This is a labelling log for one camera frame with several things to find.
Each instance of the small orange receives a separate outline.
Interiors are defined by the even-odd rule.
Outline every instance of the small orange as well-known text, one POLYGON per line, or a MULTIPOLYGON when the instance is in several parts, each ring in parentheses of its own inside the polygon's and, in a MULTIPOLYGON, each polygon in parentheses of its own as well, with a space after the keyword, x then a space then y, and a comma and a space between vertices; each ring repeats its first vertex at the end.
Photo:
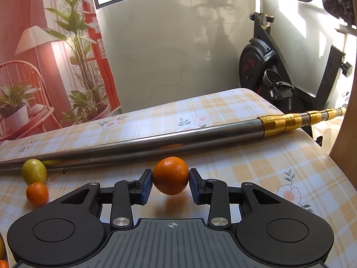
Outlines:
POLYGON ((26 197, 34 206, 40 207, 48 201, 48 189, 41 182, 31 183, 26 189, 26 197))
POLYGON ((0 260, 0 268, 8 268, 8 262, 5 260, 0 260))
POLYGON ((164 194, 175 195, 183 191, 189 181, 189 168, 181 158, 167 157, 152 172, 156 188, 164 194))

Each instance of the plaid tablecloth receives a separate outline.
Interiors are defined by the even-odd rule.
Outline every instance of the plaid tablecloth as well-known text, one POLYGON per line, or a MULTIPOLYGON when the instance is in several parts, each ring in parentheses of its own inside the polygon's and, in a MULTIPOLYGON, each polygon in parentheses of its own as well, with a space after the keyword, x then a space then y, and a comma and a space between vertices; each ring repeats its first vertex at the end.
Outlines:
MULTIPOLYGON (((100 145, 186 129, 279 114, 274 106, 250 90, 235 89, 156 106, 31 137, 6 141, 0 160, 100 145)), ((331 158, 302 130, 272 138, 205 149, 180 155, 202 178, 217 178, 231 186, 255 182, 324 219, 335 240, 326 261, 330 268, 357 267, 357 193, 331 158)), ((54 200, 88 182, 113 186, 126 178, 138 179, 161 158, 116 163, 107 166, 64 168, 49 173, 47 184, 54 200)), ((6 238, 10 225, 33 207, 26 200, 26 185, 20 174, 0 174, 0 232, 6 238)), ((155 187, 145 206, 133 206, 135 220, 145 218, 204 218, 208 206, 196 206, 187 187, 181 194, 166 196, 155 187)), ((105 205, 102 221, 108 222, 105 205)), ((231 205, 232 222, 240 220, 237 205, 231 205)))

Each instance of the ribbed gray panel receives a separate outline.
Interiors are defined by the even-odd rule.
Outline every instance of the ribbed gray panel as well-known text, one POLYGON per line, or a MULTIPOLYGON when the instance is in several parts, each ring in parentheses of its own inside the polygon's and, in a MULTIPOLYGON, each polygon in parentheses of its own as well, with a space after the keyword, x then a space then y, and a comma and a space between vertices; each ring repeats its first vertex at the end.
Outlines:
MULTIPOLYGON (((28 268, 26 264, 19 268, 28 268)), ((142 219, 138 227, 114 232, 94 257, 73 268, 268 268, 201 219, 142 219)))

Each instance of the green fruit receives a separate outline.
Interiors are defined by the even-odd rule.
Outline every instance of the green fruit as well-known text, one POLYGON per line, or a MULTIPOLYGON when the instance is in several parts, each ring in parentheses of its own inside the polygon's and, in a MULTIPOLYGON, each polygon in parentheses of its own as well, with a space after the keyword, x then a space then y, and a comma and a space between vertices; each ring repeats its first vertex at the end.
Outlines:
POLYGON ((0 235, 0 260, 4 259, 4 257, 5 257, 5 244, 0 235))
POLYGON ((21 170, 23 179, 27 185, 34 182, 46 183, 47 170, 46 166, 37 159, 29 159, 26 161, 21 170))

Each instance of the crosshair symbol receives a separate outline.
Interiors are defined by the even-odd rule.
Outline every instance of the crosshair symbol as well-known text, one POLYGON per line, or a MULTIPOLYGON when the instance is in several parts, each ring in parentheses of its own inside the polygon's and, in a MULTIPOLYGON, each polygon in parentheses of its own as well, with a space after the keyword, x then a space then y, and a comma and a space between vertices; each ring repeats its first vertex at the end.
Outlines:
POLYGON ((172 222, 172 223, 169 223, 167 226, 169 226, 170 228, 175 228, 175 227, 177 227, 177 226, 179 226, 177 223, 174 223, 174 222, 172 222))

